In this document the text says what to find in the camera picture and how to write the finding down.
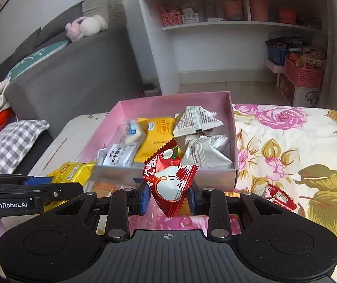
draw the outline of orange container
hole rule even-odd
[[[290,8],[279,8],[281,23],[296,24],[297,12]]]
[[[224,13],[226,20],[243,20],[242,1],[224,1]]]
[[[268,21],[268,0],[250,0],[251,19]]]

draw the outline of pink plastic crate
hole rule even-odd
[[[162,17],[162,22],[165,27],[172,25],[182,24],[182,12],[180,10],[176,12],[164,13],[160,15]]]
[[[90,162],[96,157],[97,151],[104,146],[120,143],[124,135],[124,120],[138,117],[174,117],[176,113],[184,111],[187,105],[200,105],[203,108],[216,112],[216,118],[224,125],[214,129],[213,134],[230,134],[229,148],[223,153],[238,163],[236,147],[236,130],[233,116],[233,107],[229,92],[187,93],[170,96],[139,98],[118,102],[109,115],[100,124],[98,129],[82,150],[77,161]],[[184,136],[177,139],[179,146],[184,145]],[[235,187],[238,171],[231,169],[199,169],[195,181],[200,188],[213,187],[223,191],[232,191]],[[96,165],[92,170],[91,181],[107,182],[116,180],[118,184],[133,186],[133,178],[142,178],[143,164],[140,167],[111,167]]]
[[[285,57],[285,73],[298,87],[320,88],[324,71],[297,67],[287,56]]]

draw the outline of checkered pillow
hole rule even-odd
[[[49,128],[45,120],[21,120],[0,131],[0,174],[11,174],[31,149],[42,131]]]

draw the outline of pink basket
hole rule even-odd
[[[175,12],[164,13],[160,15],[162,17],[162,22],[165,27],[172,25],[182,24],[182,12],[177,10]]]
[[[293,9],[279,8],[279,18],[281,23],[296,24],[297,12]]]
[[[297,67],[287,56],[285,57],[285,72],[297,87],[320,88],[324,72],[309,68]]]

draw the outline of white plush toy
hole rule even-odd
[[[71,41],[77,41],[85,36],[91,36],[100,31],[108,30],[107,21],[100,15],[93,17],[80,17],[73,23],[65,26],[66,36]]]

